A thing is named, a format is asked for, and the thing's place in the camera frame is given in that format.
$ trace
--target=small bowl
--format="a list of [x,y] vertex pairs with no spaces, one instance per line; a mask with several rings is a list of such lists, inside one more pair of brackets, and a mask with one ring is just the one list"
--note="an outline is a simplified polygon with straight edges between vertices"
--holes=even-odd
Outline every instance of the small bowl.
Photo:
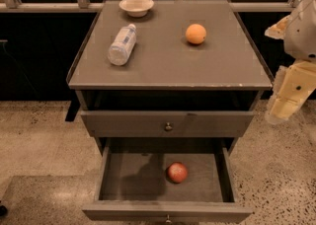
[[154,6],[153,0],[121,0],[119,6],[131,17],[143,17]]

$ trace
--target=terrazzo floor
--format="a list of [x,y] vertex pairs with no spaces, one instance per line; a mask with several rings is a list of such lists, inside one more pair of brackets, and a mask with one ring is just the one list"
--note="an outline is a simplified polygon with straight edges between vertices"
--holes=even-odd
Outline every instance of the terrazzo floor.
[[[265,122],[266,103],[230,155],[239,202],[255,211],[241,224],[316,225],[316,102],[280,125]],[[80,116],[64,121],[68,107],[0,102],[0,199],[9,209],[0,224],[154,224],[94,222],[81,211],[93,200],[101,155]]]

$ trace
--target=red apple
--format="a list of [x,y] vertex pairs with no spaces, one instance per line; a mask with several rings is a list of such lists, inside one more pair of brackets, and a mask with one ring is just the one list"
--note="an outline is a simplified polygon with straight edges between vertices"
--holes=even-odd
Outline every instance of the red apple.
[[181,183],[187,178],[188,169],[183,163],[175,162],[168,167],[167,175],[174,183]]

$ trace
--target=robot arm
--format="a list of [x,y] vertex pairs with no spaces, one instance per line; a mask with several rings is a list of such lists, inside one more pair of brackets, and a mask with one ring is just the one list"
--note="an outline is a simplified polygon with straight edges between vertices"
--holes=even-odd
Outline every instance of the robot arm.
[[266,36],[283,38],[284,50],[296,59],[276,74],[266,120],[288,120],[316,89],[316,0],[303,0],[292,13],[266,30]]

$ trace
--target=nightstand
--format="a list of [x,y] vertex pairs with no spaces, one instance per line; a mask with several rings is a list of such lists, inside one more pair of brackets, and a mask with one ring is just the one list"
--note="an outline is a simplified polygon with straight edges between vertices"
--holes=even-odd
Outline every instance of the nightstand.
[[[131,23],[137,43],[113,66],[108,49]],[[186,42],[192,23],[206,28],[203,44]],[[238,204],[229,154],[272,81],[227,1],[155,1],[143,18],[107,1],[68,83],[103,154],[88,217],[240,222],[252,213]],[[189,169],[177,185],[165,176],[176,161]]]

